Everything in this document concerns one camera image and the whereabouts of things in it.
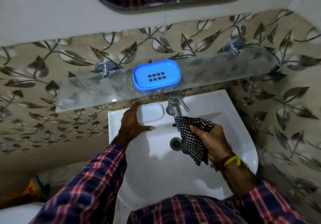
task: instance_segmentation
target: drain strainer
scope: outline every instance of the drain strainer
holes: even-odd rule
[[[182,140],[180,138],[172,138],[170,142],[170,146],[172,150],[179,151],[182,149]]]

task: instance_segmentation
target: faucet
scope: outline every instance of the faucet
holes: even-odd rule
[[[168,97],[168,106],[166,108],[166,112],[168,115],[176,117],[181,117],[182,112],[179,108],[179,104],[182,104],[183,108],[189,112],[189,108],[186,106],[186,104],[181,99],[181,91],[174,91],[169,94]]]

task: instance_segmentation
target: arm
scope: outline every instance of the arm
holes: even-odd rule
[[[190,126],[208,149],[208,159],[220,162],[227,156],[235,155],[229,147],[222,126],[215,124],[210,133]],[[304,224],[304,219],[294,210],[289,200],[282,197],[267,182],[257,184],[256,176],[242,163],[229,164],[221,171],[230,189],[241,199],[240,212],[249,223]]]
[[[138,106],[136,103],[124,113],[111,146],[51,198],[30,224],[108,223],[127,167],[125,150],[141,132],[151,130],[138,124]]]

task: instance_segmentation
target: black and white checkered towel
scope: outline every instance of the black and white checkered towel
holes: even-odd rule
[[[193,117],[176,117],[175,121],[182,136],[182,152],[190,155],[196,165],[201,165],[202,161],[208,165],[208,150],[203,145],[201,139],[192,133],[189,126],[193,125],[209,133],[213,129],[214,123],[210,120]]]

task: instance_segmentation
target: sink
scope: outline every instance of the sink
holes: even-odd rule
[[[188,96],[183,101],[190,109],[182,114],[200,117],[222,125],[233,151],[257,172],[258,156],[254,143],[225,90]],[[168,102],[160,102],[165,110]],[[126,109],[108,113],[109,140],[118,134]],[[166,112],[162,119],[149,123],[155,129],[134,139],[126,150],[127,170],[118,192],[131,210],[155,204],[175,194],[194,194],[225,199],[232,195],[221,173],[171,148],[173,138],[181,138],[174,118]]]

